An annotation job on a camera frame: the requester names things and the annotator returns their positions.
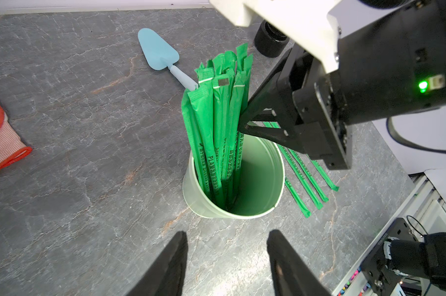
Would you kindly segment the light green metal cup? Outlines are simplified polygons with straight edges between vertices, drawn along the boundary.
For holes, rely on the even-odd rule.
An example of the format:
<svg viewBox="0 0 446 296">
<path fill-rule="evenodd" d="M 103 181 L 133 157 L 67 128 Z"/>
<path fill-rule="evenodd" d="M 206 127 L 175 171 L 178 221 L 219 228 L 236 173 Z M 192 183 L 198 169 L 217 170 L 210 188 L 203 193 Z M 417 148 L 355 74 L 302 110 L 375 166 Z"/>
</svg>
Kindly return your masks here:
<svg viewBox="0 0 446 296">
<path fill-rule="evenodd" d="M 235 203 L 229 210 L 215 205 L 198 184 L 190 156 L 182 193 L 192 212 L 203 218 L 248 220 L 272 212 L 280 202 L 285 183 L 283 158 L 275 143 L 246 135 L 242 151 L 241 179 Z"/>
</svg>

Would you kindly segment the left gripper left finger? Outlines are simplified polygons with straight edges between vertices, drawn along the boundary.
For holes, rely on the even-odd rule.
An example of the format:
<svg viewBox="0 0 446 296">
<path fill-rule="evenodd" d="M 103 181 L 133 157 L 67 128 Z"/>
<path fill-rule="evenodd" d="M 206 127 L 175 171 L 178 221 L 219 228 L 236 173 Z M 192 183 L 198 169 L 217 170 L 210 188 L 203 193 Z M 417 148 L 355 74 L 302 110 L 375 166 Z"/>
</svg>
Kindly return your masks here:
<svg viewBox="0 0 446 296">
<path fill-rule="evenodd" d="M 188 242 L 177 232 L 127 296 L 181 296 L 187 268 Z"/>
</svg>

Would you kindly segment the green straw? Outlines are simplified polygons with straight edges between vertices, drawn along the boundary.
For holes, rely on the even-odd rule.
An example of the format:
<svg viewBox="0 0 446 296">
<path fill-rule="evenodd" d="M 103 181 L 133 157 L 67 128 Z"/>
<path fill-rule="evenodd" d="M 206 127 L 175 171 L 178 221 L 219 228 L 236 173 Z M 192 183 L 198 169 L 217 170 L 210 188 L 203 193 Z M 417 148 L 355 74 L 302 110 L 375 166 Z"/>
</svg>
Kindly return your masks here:
<svg viewBox="0 0 446 296">
<path fill-rule="evenodd" d="M 289 148 L 287 148 L 287 149 L 288 149 L 288 151 L 290 153 L 290 156 L 293 157 L 293 159 L 295 161 L 295 164 L 297 164 L 298 168 L 301 170 L 302 174 L 306 178 L 310 188 L 315 193 L 315 196 L 319 199 L 319 201 L 324 206 L 324 202 L 328 202 L 328 197 L 322 191 L 321 187 L 317 184 L 317 182 L 316 182 L 315 178 L 313 177 L 312 173 L 309 171 L 307 166 L 301 160 L 301 157 L 294 150 L 289 149 Z"/>
<path fill-rule="evenodd" d="M 289 181 L 289 179 L 287 177 L 285 177 L 285 186 L 287 187 L 287 189 L 289 190 L 290 194 L 294 198 L 294 200 L 297 203 L 300 211 L 303 213 L 303 215 L 306 218 L 309 218 L 311 216 L 310 210 L 305 206 L 304 202 L 299 197 L 298 193 L 295 191 L 294 187 L 292 186 L 291 182 Z"/>
<path fill-rule="evenodd" d="M 331 190 L 338 192 L 339 187 L 330 179 L 329 175 L 325 172 L 322 166 L 316 160 L 311 160 L 313 166 L 319 172 L 320 176 L 325 180 L 326 184 L 331 188 Z"/>
<path fill-rule="evenodd" d="M 314 205 L 317 207 L 317 209 L 321 209 L 323 208 L 322 203 L 319 201 L 319 199 L 315 196 L 315 193 L 313 192 L 313 190 L 310 188 L 306 178 L 304 177 L 304 175 L 302 174 L 301 170 L 298 168 L 297 164 L 295 164 L 295 161 L 293 159 L 292 156 L 290 156 L 290 153 L 288 151 L 288 149 L 284 146 L 281 145 L 277 145 L 279 149 L 281 149 L 284 157 L 286 158 L 286 161 L 290 164 L 291 168 L 293 169 L 295 175 L 297 176 L 298 180 L 301 182 L 301 184 L 303 185 L 304 189 L 306 190 L 306 192 L 308 193 L 308 195 L 310 196 L 311 200 L 313 201 Z"/>
</svg>

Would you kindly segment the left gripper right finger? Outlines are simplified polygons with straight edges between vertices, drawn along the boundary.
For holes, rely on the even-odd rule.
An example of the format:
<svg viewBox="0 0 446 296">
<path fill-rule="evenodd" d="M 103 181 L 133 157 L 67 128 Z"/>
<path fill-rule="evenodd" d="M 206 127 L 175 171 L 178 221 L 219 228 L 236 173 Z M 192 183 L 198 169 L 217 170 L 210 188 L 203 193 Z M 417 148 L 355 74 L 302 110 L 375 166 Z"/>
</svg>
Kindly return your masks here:
<svg viewBox="0 0 446 296">
<path fill-rule="evenodd" d="M 276 296 L 330 295 L 278 229 L 269 233 L 267 253 Z"/>
</svg>

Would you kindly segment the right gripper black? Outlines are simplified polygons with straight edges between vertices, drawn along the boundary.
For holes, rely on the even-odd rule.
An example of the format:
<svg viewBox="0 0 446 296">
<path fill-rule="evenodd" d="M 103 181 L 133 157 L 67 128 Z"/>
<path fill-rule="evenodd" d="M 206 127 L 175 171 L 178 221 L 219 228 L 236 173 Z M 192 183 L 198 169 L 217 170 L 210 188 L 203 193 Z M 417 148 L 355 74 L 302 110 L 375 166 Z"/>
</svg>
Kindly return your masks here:
<svg viewBox="0 0 446 296">
<path fill-rule="evenodd" d="M 239 125 L 278 122 L 279 144 L 348 169 L 351 125 L 446 105 L 446 1 L 413 1 L 340 39 L 338 54 L 326 74 L 307 51 L 289 49 Z"/>
</svg>

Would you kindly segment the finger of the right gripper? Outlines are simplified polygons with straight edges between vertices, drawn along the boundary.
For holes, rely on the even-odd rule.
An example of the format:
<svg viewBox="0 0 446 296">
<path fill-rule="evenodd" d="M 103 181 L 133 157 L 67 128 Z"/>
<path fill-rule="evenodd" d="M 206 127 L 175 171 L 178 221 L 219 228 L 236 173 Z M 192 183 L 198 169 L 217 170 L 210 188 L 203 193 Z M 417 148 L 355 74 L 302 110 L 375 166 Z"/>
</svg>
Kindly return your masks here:
<svg viewBox="0 0 446 296">
<path fill-rule="evenodd" d="M 296 133 L 290 133 L 283 128 L 274 127 L 260 127 L 252 122 L 247 124 L 239 124 L 239 132 L 263 139 L 267 139 L 276 144 L 280 144 L 286 148 L 290 148 L 294 151 L 306 154 L 307 151 L 304 148 L 301 137 Z"/>
</svg>

